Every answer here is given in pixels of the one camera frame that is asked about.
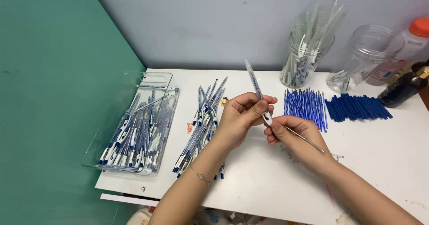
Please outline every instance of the white tabletop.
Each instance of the white tabletop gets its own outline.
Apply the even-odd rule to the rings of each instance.
[[[159,173],[103,172],[96,188],[161,198],[176,180],[174,164],[186,145],[187,123],[197,108],[198,86],[206,89],[223,80],[224,96],[233,98],[254,91],[246,71],[148,69],[169,72],[180,87],[180,97]],[[255,71],[263,94],[278,98],[273,117],[283,114],[285,87],[279,72]],[[330,100],[337,93],[326,85],[327,73],[314,73],[303,88],[320,90]],[[362,83],[349,94],[376,97],[385,87]],[[328,120],[322,133],[330,151],[344,156],[350,168],[423,223],[429,223],[429,112],[415,95],[401,106],[388,108],[393,118],[335,123]],[[264,126],[250,129],[243,144],[226,160],[225,179],[213,182],[202,206],[309,224],[336,224],[344,208],[330,200],[325,184],[299,163],[292,162],[279,145],[270,147]]]

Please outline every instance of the teal wall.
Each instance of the teal wall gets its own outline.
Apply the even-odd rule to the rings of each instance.
[[[1,224],[112,223],[119,203],[80,163],[143,70],[97,0],[0,0]]]

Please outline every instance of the gold bracelet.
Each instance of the gold bracelet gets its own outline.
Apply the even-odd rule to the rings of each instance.
[[[204,180],[207,183],[207,186],[210,186],[210,184],[212,184],[212,182],[208,182],[204,179],[204,176],[201,174],[198,174],[193,168],[192,166],[189,164],[189,167],[195,172],[195,174],[198,176],[198,179],[200,180]]]

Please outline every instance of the white bottle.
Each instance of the white bottle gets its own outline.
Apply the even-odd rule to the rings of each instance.
[[[408,30],[400,34],[404,40],[404,47],[393,59],[377,66],[366,80],[375,86],[383,85],[387,78],[402,68],[405,62],[420,52],[429,42],[429,18],[416,19]]]

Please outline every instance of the small figurine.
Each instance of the small figurine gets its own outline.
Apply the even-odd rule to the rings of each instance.
[[[188,123],[188,134],[192,131],[192,123]]]
[[[223,98],[222,98],[222,101],[221,101],[221,105],[222,105],[222,107],[225,107],[225,103],[227,103],[227,101],[228,101],[228,98],[227,98],[227,97],[223,97]]]

